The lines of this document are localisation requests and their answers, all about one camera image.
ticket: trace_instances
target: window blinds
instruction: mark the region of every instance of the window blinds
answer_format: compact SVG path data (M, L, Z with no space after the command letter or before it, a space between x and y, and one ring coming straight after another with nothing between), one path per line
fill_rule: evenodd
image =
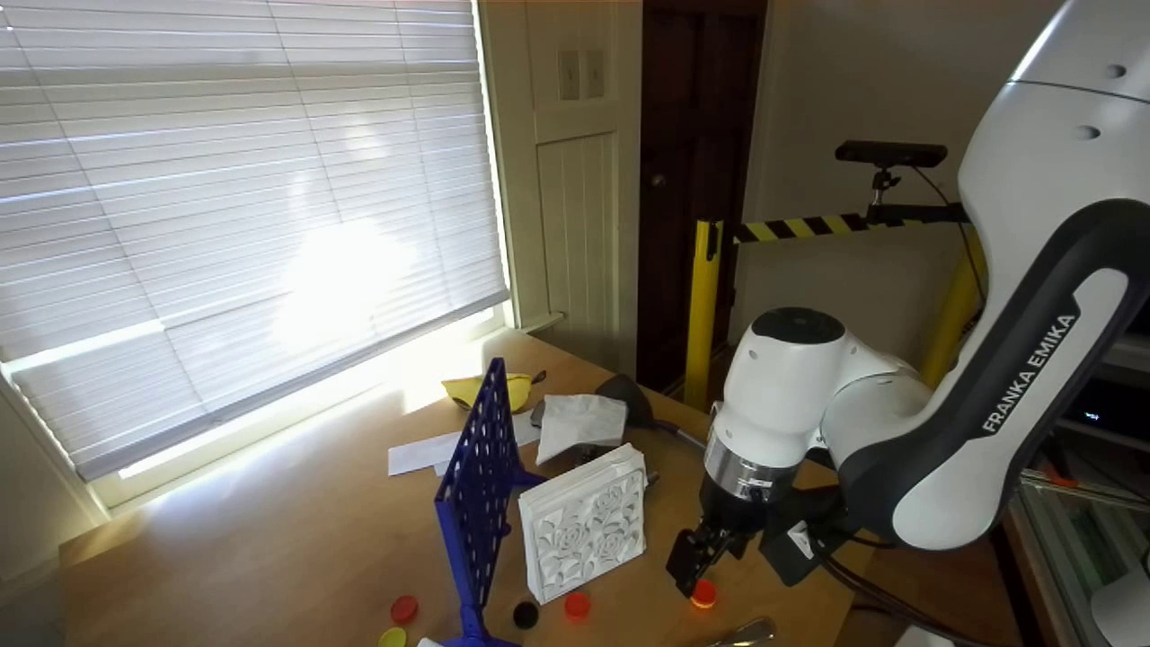
M506 300L467 0L0 29L0 361L80 473Z

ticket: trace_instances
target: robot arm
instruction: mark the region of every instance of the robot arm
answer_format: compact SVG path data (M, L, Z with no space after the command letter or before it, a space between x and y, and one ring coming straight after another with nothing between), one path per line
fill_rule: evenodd
M707 438L704 520L669 564L681 593L756 532L786 564L799 520L919 549L992 528L1019 461L1150 294L1145 25L1145 0L1072 0L981 119L959 192L989 302L933 391L824 313L748 327ZM793 491L814 446L840 485Z

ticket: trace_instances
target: shelf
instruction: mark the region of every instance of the shelf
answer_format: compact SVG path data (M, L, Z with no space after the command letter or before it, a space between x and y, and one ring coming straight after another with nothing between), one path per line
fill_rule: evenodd
M1126 334L1119 338L1105 357L1103 368L1119 368L1119 371L1132 371L1132 375L1150 375L1150 334Z
M1055 643L1105 643L1092 625L1090 599L1140 568L1150 515L1019 480L1013 528L1019 534L1016 549L1023 549L1023 564L1042 589L1034 604Z

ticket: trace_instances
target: wooden table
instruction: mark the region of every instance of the wooden table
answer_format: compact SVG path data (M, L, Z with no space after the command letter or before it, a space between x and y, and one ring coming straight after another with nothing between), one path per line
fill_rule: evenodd
M592 391L606 371L509 334L489 350L506 371L547 371L542 391ZM704 436L707 418L654 394L661 422ZM387 446L457 432L463 410L436 403L395 413L387 403L346 410L312 432L288 432L178 485L61 549L69 643L376 643L400 593L419 599L413 640L448 640L457 597L443 555L432 470L387 479ZM704 643L769 617L777 643L832 643L851 593L825 571L782 589L757 555L717 560L717 606L692 610L665 574L678 528L698 524L701 456L669 432L630 432L647 466L647 555L592 577L592 615L571 625L547 604L522 631L509 606L528 597L522 534L509 532L485 621L493 636L547 647Z

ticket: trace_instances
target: blue rack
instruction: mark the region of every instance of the blue rack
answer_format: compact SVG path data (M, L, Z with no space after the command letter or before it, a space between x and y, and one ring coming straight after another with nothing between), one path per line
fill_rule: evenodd
M538 479L516 461L506 406L506 368L493 361L480 391L467 413L457 452L438 480L436 515L461 597L463 636L444 647L514 647L489 636L480 606L489 604L498 544L509 532L506 501Z

